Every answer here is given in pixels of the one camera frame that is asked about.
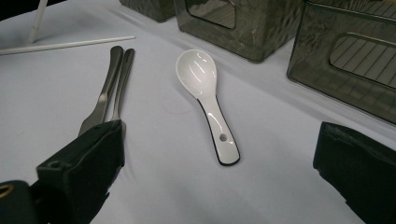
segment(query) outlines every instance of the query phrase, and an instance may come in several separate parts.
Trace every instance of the white table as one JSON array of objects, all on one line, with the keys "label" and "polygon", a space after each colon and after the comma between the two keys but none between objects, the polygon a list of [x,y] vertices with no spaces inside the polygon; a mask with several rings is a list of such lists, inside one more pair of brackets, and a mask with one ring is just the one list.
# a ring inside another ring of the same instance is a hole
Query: white table
[{"label": "white table", "polygon": [[[29,46],[35,13],[0,22],[0,49]],[[362,223],[312,167],[322,121],[396,148],[396,127],[289,81],[290,41],[249,63],[157,23],[116,0],[69,0],[46,9],[35,45],[136,39],[0,56],[0,182],[33,184],[35,168],[73,141],[105,82],[111,47],[136,55],[121,117],[126,164],[92,223]],[[219,165],[205,115],[179,83],[187,49],[218,67],[218,99],[241,152]]]}]

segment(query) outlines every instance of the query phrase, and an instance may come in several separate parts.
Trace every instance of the white ceramic spoon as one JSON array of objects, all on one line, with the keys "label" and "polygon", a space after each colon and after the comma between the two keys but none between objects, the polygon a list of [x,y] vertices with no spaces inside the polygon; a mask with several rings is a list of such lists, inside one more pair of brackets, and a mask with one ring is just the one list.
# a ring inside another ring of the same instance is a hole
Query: white ceramic spoon
[{"label": "white ceramic spoon", "polygon": [[239,151],[216,97],[217,71],[213,59],[201,50],[187,50],[177,59],[176,72],[181,84],[198,100],[205,112],[220,164],[237,163]]}]

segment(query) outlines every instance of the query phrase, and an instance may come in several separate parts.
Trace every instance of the spoon handle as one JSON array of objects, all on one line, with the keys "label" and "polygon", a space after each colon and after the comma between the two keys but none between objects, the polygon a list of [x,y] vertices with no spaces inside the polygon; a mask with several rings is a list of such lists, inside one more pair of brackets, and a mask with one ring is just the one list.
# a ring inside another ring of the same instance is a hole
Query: spoon handle
[{"label": "spoon handle", "polygon": [[240,159],[238,147],[221,114],[216,95],[200,98],[198,102],[201,104],[209,123],[219,163],[224,166],[234,165]]}]

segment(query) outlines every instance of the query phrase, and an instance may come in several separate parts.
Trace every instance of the table surface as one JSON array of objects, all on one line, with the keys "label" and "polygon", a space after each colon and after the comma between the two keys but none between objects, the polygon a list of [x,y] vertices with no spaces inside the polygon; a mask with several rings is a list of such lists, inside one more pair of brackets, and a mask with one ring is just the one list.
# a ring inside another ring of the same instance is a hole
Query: table surface
[{"label": "table surface", "polygon": [[[69,0],[46,9],[29,45],[34,16],[1,21],[0,49],[136,39],[0,56],[0,182],[33,184],[37,165],[77,137],[120,45],[136,50],[121,110],[126,164],[92,223],[362,223],[312,166],[320,124],[392,148],[396,127],[288,80],[292,40],[250,63],[180,32],[176,18],[157,23],[116,0]],[[218,163],[202,108],[177,79],[187,49],[216,62],[219,104],[241,153],[234,166]]]}]

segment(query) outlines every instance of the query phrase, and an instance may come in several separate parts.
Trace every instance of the gray plastic container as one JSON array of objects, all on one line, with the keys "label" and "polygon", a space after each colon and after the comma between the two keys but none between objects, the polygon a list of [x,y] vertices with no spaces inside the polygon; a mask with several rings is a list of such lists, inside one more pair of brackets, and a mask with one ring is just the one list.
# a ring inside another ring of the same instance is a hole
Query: gray plastic container
[{"label": "gray plastic container", "polygon": [[288,77],[396,124],[396,3],[304,0]]},{"label": "gray plastic container", "polygon": [[259,63],[292,39],[302,0],[175,0],[180,31]]},{"label": "gray plastic container", "polygon": [[163,22],[175,16],[174,0],[120,0],[120,3],[157,22]]}]

